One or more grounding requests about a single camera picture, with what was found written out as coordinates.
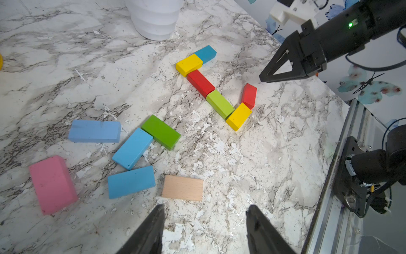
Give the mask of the red block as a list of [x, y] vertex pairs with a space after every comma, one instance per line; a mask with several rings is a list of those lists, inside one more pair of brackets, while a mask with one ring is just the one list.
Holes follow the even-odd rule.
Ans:
[[214, 85], [199, 70], [189, 73], [187, 80], [204, 98], [215, 90]]
[[246, 83], [243, 89], [241, 103], [244, 103], [250, 110], [255, 107], [257, 88], [249, 83]]

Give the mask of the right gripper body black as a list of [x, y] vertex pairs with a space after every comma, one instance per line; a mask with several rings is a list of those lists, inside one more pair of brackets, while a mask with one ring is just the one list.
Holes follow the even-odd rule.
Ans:
[[300, 47], [307, 72], [321, 72], [328, 62], [355, 54], [375, 40], [406, 25], [405, 1], [359, 1], [314, 29], [302, 26]]

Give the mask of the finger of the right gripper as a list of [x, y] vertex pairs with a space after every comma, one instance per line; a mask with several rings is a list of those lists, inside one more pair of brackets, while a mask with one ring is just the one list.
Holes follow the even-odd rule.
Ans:
[[[309, 76], [302, 64], [302, 61], [304, 60], [305, 56], [300, 47], [300, 34], [298, 31], [295, 31], [285, 39], [270, 62], [263, 69], [259, 75], [260, 81], [273, 83], [307, 79]], [[284, 64], [288, 64], [292, 70], [289, 72], [277, 73]]]

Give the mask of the teal block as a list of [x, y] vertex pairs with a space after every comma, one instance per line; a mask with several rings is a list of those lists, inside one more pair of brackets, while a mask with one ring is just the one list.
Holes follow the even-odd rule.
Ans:
[[206, 64], [216, 57], [217, 52], [210, 45], [207, 45], [204, 48], [196, 51], [194, 54], [203, 62], [203, 64]]

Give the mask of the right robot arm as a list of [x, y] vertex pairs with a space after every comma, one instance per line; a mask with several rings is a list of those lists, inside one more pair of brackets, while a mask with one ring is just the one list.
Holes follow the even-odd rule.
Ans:
[[[346, 1], [332, 5], [327, 21], [318, 25], [316, 14], [322, 10], [317, 1], [277, 1], [270, 16], [285, 24], [301, 26], [287, 36], [260, 74], [266, 83], [306, 79], [326, 70], [340, 57], [349, 58], [371, 40], [396, 31], [397, 42], [406, 43], [405, 1]], [[363, 151], [349, 137], [339, 162], [334, 193], [359, 218], [369, 208], [380, 214], [391, 207], [385, 196], [395, 183], [406, 182], [406, 128], [391, 124], [383, 134], [381, 148]]]

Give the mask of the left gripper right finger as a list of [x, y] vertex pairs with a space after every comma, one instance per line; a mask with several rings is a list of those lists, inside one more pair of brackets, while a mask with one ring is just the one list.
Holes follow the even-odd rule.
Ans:
[[256, 205], [246, 212], [246, 227], [250, 254], [295, 254]]

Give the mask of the yellow block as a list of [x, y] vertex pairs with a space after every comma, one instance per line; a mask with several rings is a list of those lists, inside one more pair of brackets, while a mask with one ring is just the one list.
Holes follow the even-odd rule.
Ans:
[[251, 115], [252, 110], [244, 103], [241, 103], [236, 110], [226, 119], [226, 123], [234, 130], [238, 131]]
[[176, 63], [176, 70], [184, 77], [187, 77], [191, 72], [198, 70], [203, 65], [203, 61], [193, 54], [182, 61]]

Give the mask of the pink block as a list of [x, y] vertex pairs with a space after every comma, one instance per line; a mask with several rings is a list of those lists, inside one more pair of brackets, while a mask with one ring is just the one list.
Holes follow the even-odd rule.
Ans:
[[29, 166], [43, 215], [51, 215], [78, 201], [65, 160], [53, 156]]

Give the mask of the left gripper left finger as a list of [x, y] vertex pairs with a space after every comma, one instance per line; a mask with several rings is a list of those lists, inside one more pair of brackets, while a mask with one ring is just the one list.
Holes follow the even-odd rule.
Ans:
[[117, 254], [161, 254], [165, 207], [157, 205]]

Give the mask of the lime green block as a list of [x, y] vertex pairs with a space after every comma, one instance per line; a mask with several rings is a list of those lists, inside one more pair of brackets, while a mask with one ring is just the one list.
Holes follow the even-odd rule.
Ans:
[[206, 101], [224, 120], [234, 111], [234, 107], [231, 103], [218, 90], [213, 90], [209, 93], [206, 97]]

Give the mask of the natural wood block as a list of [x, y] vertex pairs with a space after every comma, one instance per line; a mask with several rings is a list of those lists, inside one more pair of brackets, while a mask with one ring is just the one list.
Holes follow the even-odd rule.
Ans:
[[188, 177], [166, 175], [162, 197], [186, 201], [201, 201], [203, 199], [204, 181]]

